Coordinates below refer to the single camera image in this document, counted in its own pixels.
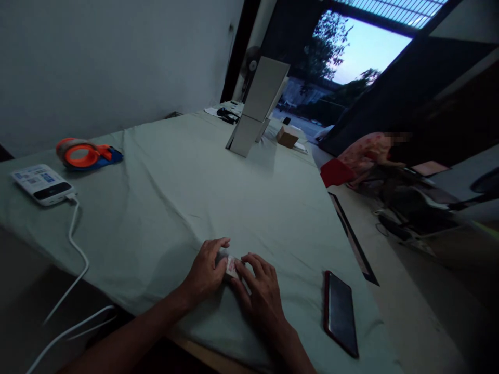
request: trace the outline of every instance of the sky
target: sky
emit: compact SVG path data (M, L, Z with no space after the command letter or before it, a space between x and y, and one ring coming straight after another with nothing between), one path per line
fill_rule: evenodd
M344 61L335 67L333 81L341 84L358 78L369 68L383 71L411 41L408 37L350 18L346 27L352 26L347 38L350 45L342 56Z

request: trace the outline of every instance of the tablecloth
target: tablecloth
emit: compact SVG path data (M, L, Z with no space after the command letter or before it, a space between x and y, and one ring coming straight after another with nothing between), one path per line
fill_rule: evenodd
M41 207L8 175L47 164L81 202L74 240L90 261L84 280L129 312L144 312L177 287L205 239L229 236L234 256L250 251L275 266L286 318L318 372L401 372L319 171L310 154L276 143L280 126L271 121L248 158L225 149L232 125L199 112L94 139L125 155L96 171L65 170L55 150L1 163L0 224L56 266L80 273L83 261L67 239L74 206ZM353 290L360 359L323 331L325 270ZM208 348L271 367L225 285L178 328Z

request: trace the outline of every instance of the tree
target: tree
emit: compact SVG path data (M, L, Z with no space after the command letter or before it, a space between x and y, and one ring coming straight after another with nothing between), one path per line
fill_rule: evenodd
M379 77L381 71L377 69L367 69L360 74L359 79L351 81L343 85L339 90L323 97L325 101L329 101L338 105L349 107L356 101L364 92L367 91L374 81Z
M347 83L337 91L322 97L319 101L300 105L296 112L303 117L316 119L322 124L331 123L331 116L337 117L335 113L341 106L348 108L351 106L379 77L381 71L377 69L367 69L360 74L359 79Z
M330 10L322 14L312 38L304 48L304 53L294 64L299 76L305 81L300 93L304 95L310 89L310 83L322 78L333 79L335 66L343 63L342 55L347 43L349 29L348 18Z

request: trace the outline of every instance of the left hand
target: left hand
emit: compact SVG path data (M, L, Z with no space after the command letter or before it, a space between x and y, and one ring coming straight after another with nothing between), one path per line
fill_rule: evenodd
M207 240L194 259L191 270L180 285L192 305L197 305L213 294L222 283L227 268L227 258L215 267L215 258L221 247L229 248L230 238Z

